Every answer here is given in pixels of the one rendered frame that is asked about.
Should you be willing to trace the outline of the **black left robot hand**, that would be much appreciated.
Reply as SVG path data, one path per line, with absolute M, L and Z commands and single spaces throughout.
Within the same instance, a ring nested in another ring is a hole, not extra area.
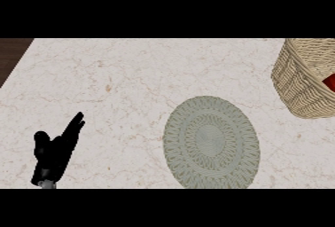
M 45 131 L 39 131 L 34 134 L 34 156 L 37 165 L 31 183 L 36 186 L 39 186 L 40 181 L 50 180 L 58 183 L 62 179 L 84 125 L 84 114 L 78 112 L 65 127 L 62 135 L 55 139 L 50 139 L 50 136 Z

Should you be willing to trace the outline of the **round grey-green woven placemat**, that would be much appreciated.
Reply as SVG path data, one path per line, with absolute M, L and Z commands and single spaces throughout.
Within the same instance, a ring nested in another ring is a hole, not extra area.
M 260 140 L 239 108 L 226 100 L 188 99 L 167 119 L 167 166 L 188 189 L 244 189 L 260 167 Z

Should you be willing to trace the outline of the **beige wicker basket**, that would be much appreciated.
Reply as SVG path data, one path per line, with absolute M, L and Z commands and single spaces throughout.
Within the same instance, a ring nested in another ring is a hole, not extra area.
M 335 117 L 335 38 L 287 38 L 272 70 L 273 87 L 294 116 Z

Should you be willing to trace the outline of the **red can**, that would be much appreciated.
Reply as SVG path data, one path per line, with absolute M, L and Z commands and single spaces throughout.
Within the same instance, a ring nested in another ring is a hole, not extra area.
M 325 80 L 323 83 L 329 87 L 329 89 L 335 92 L 335 74 L 332 74 Z

